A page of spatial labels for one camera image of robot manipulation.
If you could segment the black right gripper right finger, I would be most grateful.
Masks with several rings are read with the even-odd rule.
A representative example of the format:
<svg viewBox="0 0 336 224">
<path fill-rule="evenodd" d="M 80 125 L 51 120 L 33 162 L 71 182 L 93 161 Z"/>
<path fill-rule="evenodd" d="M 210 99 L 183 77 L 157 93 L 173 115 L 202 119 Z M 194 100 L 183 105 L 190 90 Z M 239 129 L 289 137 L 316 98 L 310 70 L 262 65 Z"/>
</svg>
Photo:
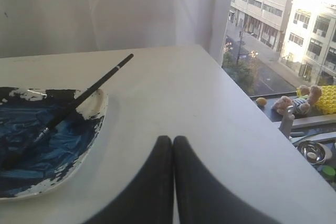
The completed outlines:
<svg viewBox="0 0 336 224">
<path fill-rule="evenodd" d="M 180 223 L 273 223 L 223 186 L 185 136 L 174 139 L 173 158 Z"/>
</svg>

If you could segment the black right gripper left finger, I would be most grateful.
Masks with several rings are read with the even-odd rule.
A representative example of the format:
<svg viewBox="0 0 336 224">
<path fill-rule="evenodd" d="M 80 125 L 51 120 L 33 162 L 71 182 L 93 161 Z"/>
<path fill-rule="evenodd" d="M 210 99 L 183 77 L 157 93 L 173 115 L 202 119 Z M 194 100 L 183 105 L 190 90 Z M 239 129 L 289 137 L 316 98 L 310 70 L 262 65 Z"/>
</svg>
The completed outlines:
<svg viewBox="0 0 336 224">
<path fill-rule="evenodd" d="M 172 223 L 174 171 L 172 141 L 159 136 L 127 187 L 86 223 Z"/>
</svg>

